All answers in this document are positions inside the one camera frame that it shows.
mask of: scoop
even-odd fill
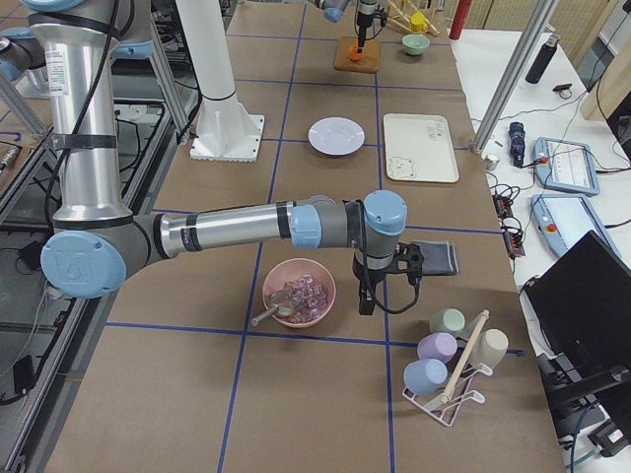
[[[267,305],[269,305],[270,308],[254,317],[251,320],[251,324],[255,327],[258,325],[258,322],[271,315],[276,315],[281,318],[293,315],[296,312],[296,308],[292,303],[291,296],[291,291],[287,291],[286,289],[270,294],[267,300]]]

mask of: blue joint cap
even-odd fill
[[[81,5],[86,0],[22,0],[27,7],[37,12],[63,12]]]
[[[344,12],[338,8],[327,8],[324,10],[324,17],[332,23],[337,23],[342,19]]]
[[[292,244],[298,248],[318,248],[322,240],[322,224],[313,205],[299,205],[292,209],[289,223]]]
[[[81,299],[115,291],[127,276],[125,261],[111,243],[98,235],[72,230],[48,240],[41,251],[41,269],[55,288]]]
[[[7,61],[0,60],[0,74],[7,78],[7,81],[13,82],[22,75],[22,71]]]
[[[5,31],[0,32],[0,36],[4,36],[7,39],[34,39],[35,35],[30,28],[16,27],[7,28]]]
[[[366,223],[375,232],[387,237],[398,237],[405,230],[407,205],[390,190],[377,190],[364,199]]]
[[[153,41],[124,42],[112,53],[114,59],[147,59],[154,52]]]

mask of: scoop handle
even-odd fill
[[[256,325],[258,325],[258,322],[269,317],[270,315],[275,314],[277,311],[278,311],[278,305],[275,305],[273,308],[269,308],[265,312],[262,312],[259,315],[257,315],[255,318],[251,320],[250,323],[255,327]]]

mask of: green bowl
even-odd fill
[[[422,34],[407,34],[401,41],[403,50],[410,56],[423,54],[430,46],[430,40]]]

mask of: gray pouch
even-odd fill
[[[423,255],[423,276],[453,276],[458,273],[456,249],[448,241],[412,241]]]

